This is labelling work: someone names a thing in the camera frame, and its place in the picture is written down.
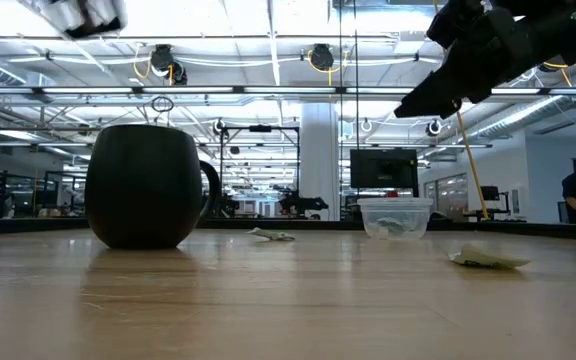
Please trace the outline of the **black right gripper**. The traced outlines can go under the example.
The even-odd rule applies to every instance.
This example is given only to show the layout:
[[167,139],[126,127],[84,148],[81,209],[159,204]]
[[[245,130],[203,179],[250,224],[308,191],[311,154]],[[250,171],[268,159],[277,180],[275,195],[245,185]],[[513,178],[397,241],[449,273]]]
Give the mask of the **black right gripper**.
[[402,98],[398,118],[439,116],[460,109],[464,98],[478,103],[497,85],[529,66],[529,41],[517,20],[536,11],[532,0],[448,0],[436,13],[427,36],[445,51],[443,64]]

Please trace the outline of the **green white sweetener packet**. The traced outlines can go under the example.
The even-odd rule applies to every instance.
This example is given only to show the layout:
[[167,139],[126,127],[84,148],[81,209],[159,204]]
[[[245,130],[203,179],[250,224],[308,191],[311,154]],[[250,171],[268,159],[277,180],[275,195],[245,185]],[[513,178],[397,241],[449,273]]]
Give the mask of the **green white sweetener packet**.
[[247,231],[247,234],[262,237],[268,241],[294,241],[295,237],[289,233],[281,231],[264,230],[259,227]]
[[409,222],[391,217],[378,219],[376,226],[382,237],[397,237],[413,230]]
[[530,263],[528,259],[505,257],[488,253],[475,245],[465,244],[449,259],[462,266],[513,269]]

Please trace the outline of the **black aluminium table frame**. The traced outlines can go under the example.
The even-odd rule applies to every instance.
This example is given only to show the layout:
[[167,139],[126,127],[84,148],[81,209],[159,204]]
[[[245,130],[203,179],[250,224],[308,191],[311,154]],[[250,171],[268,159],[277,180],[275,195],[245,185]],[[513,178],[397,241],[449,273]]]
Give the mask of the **black aluminium table frame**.
[[[85,218],[13,218],[0,219],[0,234],[85,229]],[[363,230],[362,222],[281,220],[281,219],[209,219],[197,225],[199,229],[243,229],[254,227],[278,230]],[[478,231],[527,236],[567,238],[576,240],[576,225],[538,224],[525,222],[486,221],[480,223],[450,223],[431,221],[428,231]]]

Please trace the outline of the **black mug green inside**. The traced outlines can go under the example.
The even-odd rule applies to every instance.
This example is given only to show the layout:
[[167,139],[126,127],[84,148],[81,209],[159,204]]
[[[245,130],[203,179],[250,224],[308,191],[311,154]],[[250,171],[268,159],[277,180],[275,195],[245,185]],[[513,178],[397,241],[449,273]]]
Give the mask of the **black mug green inside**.
[[85,216],[112,249],[172,249],[221,195],[215,168],[198,157],[191,135],[153,125],[99,132],[89,162]]

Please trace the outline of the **small black monitor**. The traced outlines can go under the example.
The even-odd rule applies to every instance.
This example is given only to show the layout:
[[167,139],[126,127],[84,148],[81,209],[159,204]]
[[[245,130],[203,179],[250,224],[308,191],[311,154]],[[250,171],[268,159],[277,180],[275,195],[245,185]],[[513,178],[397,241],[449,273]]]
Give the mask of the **small black monitor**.
[[480,187],[483,195],[484,204],[488,202],[503,202],[502,208],[486,208],[486,213],[488,218],[493,220],[496,215],[510,215],[511,211],[509,209],[509,193],[502,192],[497,186],[481,186]]

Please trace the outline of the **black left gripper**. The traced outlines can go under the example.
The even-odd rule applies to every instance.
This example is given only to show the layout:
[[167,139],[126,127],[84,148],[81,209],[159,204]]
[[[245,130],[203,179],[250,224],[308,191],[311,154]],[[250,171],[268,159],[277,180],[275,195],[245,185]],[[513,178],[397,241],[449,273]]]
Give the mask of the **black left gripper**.
[[65,39],[116,33],[127,24],[123,0],[17,0]]

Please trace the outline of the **clear round plastic container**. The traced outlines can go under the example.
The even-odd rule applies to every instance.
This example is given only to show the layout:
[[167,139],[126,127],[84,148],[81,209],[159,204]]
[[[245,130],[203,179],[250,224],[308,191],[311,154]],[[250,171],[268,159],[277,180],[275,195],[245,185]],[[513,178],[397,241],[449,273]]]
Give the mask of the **clear round plastic container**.
[[[432,200],[415,197],[362,198],[357,201],[362,214],[366,233],[374,239],[382,240],[419,240],[426,232],[430,219]],[[397,237],[379,235],[376,221],[391,217],[407,221],[413,230]]]

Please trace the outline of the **black workcell frame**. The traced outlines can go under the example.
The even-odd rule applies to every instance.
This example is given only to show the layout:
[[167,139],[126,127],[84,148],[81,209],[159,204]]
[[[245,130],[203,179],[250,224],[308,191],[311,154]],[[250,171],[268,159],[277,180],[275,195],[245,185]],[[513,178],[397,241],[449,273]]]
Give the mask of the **black workcell frame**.
[[300,219],[301,136],[297,127],[238,125],[219,129],[225,217]]

